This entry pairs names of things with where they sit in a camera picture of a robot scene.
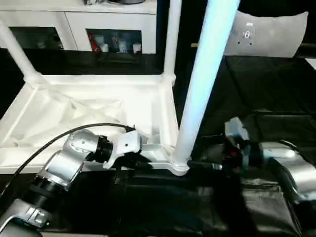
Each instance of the red object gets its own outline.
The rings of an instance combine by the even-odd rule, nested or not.
[[[235,157],[235,156],[238,155],[238,152],[236,152],[236,151],[232,151],[232,152],[230,152],[230,153],[231,153],[231,156],[233,156],[233,157]]]
[[[99,48],[97,42],[94,39],[93,33],[88,33],[88,37],[89,37],[89,40],[90,40],[92,51],[93,52],[100,52],[100,48]]]

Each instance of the white frame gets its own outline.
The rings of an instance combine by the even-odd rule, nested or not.
[[[143,53],[156,53],[156,15],[66,12],[66,17],[80,51],[92,51],[86,29],[104,29],[141,31]]]
[[[9,27],[54,27],[65,50],[77,50],[64,12],[1,11],[0,18]],[[0,40],[0,47],[6,48]]]

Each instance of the white shelf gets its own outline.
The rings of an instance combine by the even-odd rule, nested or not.
[[[104,2],[90,6],[84,5],[83,0],[1,0],[0,11],[107,12],[156,15],[157,0],[146,0],[134,5]]]

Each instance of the white plastic structure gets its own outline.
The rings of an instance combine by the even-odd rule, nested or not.
[[[168,169],[178,176],[187,173],[187,161],[239,1],[208,2],[178,142],[172,84],[181,0],[170,2],[165,65],[161,75],[41,75],[33,68],[9,28],[0,23],[0,36],[26,81],[0,120],[0,173],[14,172],[56,135],[76,126],[98,122],[136,126],[143,137],[142,155],[152,161],[155,169]],[[123,132],[113,127],[90,130],[107,135],[110,140]],[[65,139],[42,152],[24,172],[38,172]],[[85,164],[85,170],[99,169],[102,167],[94,163]]]
[[[172,160],[186,166],[230,35],[239,0],[209,0]]]

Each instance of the white cabinet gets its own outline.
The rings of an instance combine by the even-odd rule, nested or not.
[[[0,18],[23,48],[156,53],[157,0],[92,6],[83,0],[0,0]]]
[[[64,12],[0,11],[0,17],[23,48],[77,50]]]
[[[78,50],[156,52],[156,15],[66,12]]]

